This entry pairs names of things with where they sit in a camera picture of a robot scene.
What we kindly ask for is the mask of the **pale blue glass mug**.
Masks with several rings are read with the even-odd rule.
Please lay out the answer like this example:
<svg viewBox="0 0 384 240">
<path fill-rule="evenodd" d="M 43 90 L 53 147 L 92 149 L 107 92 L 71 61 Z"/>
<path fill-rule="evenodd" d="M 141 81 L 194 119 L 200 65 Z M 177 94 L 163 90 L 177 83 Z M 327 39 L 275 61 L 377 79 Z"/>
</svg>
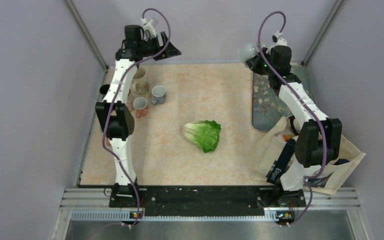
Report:
<svg viewBox="0 0 384 240">
<path fill-rule="evenodd" d="M 237 55 L 238 55 L 239 61 L 245 64 L 246 61 L 257 56 L 259 52 L 260 51 L 257 43 L 248 43 L 238 48 Z"/>
</svg>

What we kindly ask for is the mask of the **blue grey mug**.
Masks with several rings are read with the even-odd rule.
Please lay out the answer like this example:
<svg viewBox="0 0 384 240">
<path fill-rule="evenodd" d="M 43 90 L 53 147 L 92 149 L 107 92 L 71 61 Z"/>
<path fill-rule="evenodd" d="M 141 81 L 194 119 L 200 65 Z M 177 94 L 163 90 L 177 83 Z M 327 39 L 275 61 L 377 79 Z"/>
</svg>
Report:
<svg viewBox="0 0 384 240">
<path fill-rule="evenodd" d="M 166 102 L 166 88 L 162 85 L 156 85 L 151 90 L 152 105 L 163 105 Z"/>
</svg>

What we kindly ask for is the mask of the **cream tall mug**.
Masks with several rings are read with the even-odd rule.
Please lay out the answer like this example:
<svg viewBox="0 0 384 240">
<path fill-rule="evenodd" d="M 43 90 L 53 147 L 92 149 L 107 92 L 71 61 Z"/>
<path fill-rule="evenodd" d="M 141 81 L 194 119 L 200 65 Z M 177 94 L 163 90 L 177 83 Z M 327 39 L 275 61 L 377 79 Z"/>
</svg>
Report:
<svg viewBox="0 0 384 240">
<path fill-rule="evenodd" d="M 133 76 L 130 90 L 137 96 L 147 95 L 150 91 L 150 84 L 148 81 L 146 69 L 143 66 L 139 66 L 135 75 Z"/>
</svg>

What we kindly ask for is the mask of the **terracotta pink mug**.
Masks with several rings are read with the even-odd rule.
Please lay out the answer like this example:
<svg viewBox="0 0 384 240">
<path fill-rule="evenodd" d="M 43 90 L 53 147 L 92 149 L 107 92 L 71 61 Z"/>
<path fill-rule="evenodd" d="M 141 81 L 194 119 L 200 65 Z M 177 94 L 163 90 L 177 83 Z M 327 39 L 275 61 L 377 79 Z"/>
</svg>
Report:
<svg viewBox="0 0 384 240">
<path fill-rule="evenodd" d="M 137 97 L 133 103 L 135 109 L 135 116 L 137 119 L 145 117 L 149 114 L 148 101 L 145 97 Z"/>
</svg>

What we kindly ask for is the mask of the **brown patterned mug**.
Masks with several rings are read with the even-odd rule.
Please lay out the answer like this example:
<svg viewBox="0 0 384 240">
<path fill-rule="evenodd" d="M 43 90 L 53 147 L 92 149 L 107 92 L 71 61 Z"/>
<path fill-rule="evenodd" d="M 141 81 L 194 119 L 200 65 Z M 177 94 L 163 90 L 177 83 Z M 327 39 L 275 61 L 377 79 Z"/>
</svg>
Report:
<svg viewBox="0 0 384 240">
<path fill-rule="evenodd" d="M 105 96 L 108 91 L 110 89 L 110 85 L 109 84 L 103 84 L 100 88 L 99 88 L 99 93 L 103 96 Z"/>
</svg>

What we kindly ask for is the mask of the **large pink mug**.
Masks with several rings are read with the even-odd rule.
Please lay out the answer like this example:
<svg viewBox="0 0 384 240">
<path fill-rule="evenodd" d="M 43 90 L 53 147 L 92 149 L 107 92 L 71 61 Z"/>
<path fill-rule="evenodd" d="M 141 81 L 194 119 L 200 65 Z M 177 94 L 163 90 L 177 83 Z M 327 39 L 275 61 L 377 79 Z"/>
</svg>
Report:
<svg viewBox="0 0 384 240">
<path fill-rule="evenodd" d="M 135 110 L 135 108 L 133 107 L 133 102 L 134 102 L 134 100 L 135 100 L 135 97 L 134 96 L 132 96 L 132 95 L 129 95 L 128 97 L 127 97 L 127 100 L 126 100 L 126 106 L 127 106 L 127 108 L 128 108 L 128 110 L 130 111 L 130 112 L 133 112 L 134 110 Z"/>
</svg>

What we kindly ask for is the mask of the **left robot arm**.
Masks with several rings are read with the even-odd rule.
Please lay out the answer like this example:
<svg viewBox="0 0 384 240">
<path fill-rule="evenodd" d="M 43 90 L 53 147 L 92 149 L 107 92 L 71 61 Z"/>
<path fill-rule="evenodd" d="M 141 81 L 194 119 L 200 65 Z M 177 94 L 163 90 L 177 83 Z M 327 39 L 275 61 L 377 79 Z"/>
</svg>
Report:
<svg viewBox="0 0 384 240">
<path fill-rule="evenodd" d="M 131 140 L 135 118 L 127 106 L 131 85 L 140 64 L 148 60 L 164 60 L 182 53 L 171 43 L 171 31 L 154 35 L 146 26 L 127 25 L 125 39 L 115 53 L 113 78 L 95 113 L 102 130 L 102 146 L 114 158 L 116 181 L 112 199 L 121 200 L 129 207 L 140 202 L 136 174 L 133 170 Z"/>
</svg>

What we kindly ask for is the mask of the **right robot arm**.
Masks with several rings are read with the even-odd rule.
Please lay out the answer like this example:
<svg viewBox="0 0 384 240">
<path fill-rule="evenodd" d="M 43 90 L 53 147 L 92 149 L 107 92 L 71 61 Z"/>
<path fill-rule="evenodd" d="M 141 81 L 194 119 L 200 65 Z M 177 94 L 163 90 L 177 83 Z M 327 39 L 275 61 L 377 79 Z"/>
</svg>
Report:
<svg viewBox="0 0 384 240">
<path fill-rule="evenodd" d="M 281 119 L 254 146 L 254 173 L 273 186 L 270 196 L 287 206 L 310 179 L 321 175 L 338 157 L 342 123 L 330 118 L 306 93 L 292 72 L 292 50 L 286 45 L 252 46 L 244 64 L 255 74 L 267 76 L 270 88 L 290 109 L 290 121 Z"/>
</svg>

